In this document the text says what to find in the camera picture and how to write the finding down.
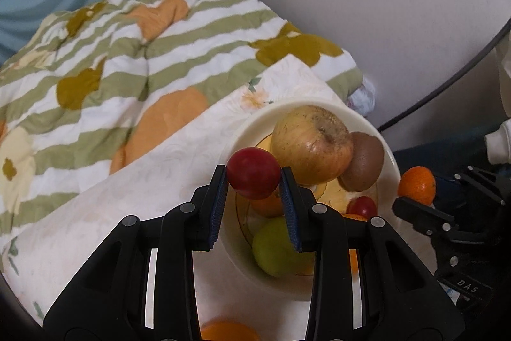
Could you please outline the brown kiwi fruit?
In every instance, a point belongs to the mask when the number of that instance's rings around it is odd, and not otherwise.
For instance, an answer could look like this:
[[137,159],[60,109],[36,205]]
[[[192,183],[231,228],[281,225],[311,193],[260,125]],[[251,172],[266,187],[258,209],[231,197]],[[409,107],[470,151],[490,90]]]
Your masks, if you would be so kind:
[[352,132],[353,157],[347,169],[338,177],[346,191],[359,192],[375,184],[385,161],[381,141],[365,132]]

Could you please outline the small red cherry tomato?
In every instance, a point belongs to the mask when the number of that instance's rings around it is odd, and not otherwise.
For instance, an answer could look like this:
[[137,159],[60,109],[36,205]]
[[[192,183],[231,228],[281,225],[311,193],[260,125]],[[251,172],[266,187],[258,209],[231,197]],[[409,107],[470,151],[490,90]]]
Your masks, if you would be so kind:
[[236,151],[227,165],[230,186],[248,200],[269,197],[281,182],[281,166],[268,151],[246,147]]

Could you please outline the white floral tablecloth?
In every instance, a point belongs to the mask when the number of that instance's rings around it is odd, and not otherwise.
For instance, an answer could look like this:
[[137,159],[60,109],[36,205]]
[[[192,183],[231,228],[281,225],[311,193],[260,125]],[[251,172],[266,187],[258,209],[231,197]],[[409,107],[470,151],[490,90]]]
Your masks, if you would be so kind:
[[[29,322],[42,325],[58,295],[123,217],[158,217],[188,201],[231,149],[257,143],[280,114],[309,103],[337,113],[355,131],[375,131],[309,67],[286,57],[258,75],[254,86],[238,87],[152,151],[21,232],[4,276]],[[308,301],[289,298],[239,269],[225,238],[194,261],[202,322],[233,319],[265,340],[304,337]]]

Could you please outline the white plastic bag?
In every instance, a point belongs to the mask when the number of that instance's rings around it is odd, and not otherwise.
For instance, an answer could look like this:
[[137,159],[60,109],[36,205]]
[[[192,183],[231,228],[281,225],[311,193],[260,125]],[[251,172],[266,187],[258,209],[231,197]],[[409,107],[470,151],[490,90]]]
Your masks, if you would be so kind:
[[374,110],[375,104],[376,89],[367,78],[364,78],[361,85],[347,98],[347,106],[363,117]]

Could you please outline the green striped floral quilt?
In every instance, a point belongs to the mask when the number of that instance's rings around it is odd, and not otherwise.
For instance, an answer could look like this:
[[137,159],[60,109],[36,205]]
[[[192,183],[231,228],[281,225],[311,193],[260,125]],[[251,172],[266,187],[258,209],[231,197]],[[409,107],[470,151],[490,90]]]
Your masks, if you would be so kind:
[[341,47],[260,0],[102,0],[47,16],[1,70],[1,239],[148,153],[285,57],[342,99],[363,83]]

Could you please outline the cream duck pattern plate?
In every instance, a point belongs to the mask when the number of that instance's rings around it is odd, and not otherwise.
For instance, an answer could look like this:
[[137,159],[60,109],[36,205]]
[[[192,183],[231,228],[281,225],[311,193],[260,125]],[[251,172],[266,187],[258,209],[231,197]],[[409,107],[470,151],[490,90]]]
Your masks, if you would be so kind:
[[[329,102],[319,98],[284,99],[268,105],[237,126],[224,147],[220,160],[227,161],[239,149],[256,146],[267,138],[276,122],[294,108],[301,105],[317,105],[338,116],[349,131],[365,132],[378,138],[385,150],[385,161],[381,174],[374,185],[378,197],[378,213],[395,229],[403,221],[392,213],[392,203],[397,197],[400,174],[392,150],[378,130],[364,117],[343,103]],[[220,230],[220,240],[230,260],[240,273],[252,284],[265,292],[306,301],[311,298],[313,277],[311,275],[288,276],[280,279],[271,277],[258,267],[252,254],[251,243],[254,232],[264,226],[268,220],[254,213],[248,201],[239,198],[236,191],[230,189],[224,209],[224,218]]]

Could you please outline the large red-yellow apple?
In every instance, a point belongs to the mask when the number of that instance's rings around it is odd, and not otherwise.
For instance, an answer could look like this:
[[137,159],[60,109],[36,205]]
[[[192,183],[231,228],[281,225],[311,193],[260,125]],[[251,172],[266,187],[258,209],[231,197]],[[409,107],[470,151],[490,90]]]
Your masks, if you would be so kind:
[[344,173],[353,149],[343,121],[317,105],[301,105],[281,117],[270,146],[277,162],[289,167],[296,182],[305,186],[330,182]]

